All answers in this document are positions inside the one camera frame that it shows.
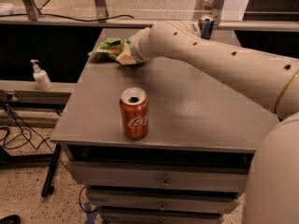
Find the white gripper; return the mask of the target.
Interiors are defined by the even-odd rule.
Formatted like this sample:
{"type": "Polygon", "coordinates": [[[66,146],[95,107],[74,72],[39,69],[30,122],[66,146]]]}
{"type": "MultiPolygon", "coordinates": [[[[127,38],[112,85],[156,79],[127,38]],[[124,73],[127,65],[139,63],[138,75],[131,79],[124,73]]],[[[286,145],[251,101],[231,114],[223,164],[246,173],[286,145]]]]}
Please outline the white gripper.
{"type": "Polygon", "coordinates": [[[121,65],[136,64],[136,61],[145,63],[156,57],[156,52],[150,44],[150,28],[145,28],[132,35],[129,49],[125,49],[118,57],[121,65]]]}

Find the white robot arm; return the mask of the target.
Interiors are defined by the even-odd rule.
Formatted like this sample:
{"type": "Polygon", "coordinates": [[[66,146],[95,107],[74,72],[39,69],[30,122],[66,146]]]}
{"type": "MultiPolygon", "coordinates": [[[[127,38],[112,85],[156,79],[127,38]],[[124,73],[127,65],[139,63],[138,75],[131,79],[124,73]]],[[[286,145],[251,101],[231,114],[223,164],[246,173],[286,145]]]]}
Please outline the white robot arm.
{"type": "Polygon", "coordinates": [[[258,145],[246,185],[246,224],[299,224],[299,61],[203,39],[190,21],[158,21],[129,38],[121,64],[180,60],[282,119],[258,145]]]}

